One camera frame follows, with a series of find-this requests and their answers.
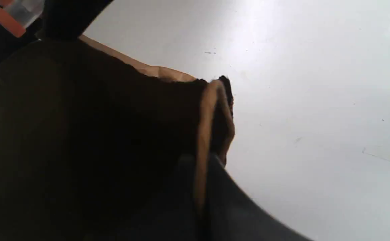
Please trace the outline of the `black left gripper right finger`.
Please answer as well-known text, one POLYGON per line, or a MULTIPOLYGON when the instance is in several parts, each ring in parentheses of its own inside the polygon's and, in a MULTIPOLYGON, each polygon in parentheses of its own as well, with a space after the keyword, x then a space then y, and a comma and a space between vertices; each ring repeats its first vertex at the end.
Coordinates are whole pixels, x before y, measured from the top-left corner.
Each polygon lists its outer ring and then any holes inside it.
POLYGON ((307 237, 279 222, 232 180, 216 155, 207 159, 207 197, 198 218, 188 195, 178 221, 187 241, 306 241, 307 237))

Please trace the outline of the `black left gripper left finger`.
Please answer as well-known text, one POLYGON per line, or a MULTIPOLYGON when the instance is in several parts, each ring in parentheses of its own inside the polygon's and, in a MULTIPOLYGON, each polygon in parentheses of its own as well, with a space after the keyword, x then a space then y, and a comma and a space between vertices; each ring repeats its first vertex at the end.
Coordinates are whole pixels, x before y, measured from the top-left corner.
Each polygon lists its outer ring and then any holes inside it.
POLYGON ((75 40, 112 2, 112 0, 45 0, 40 36, 54 40, 75 40))

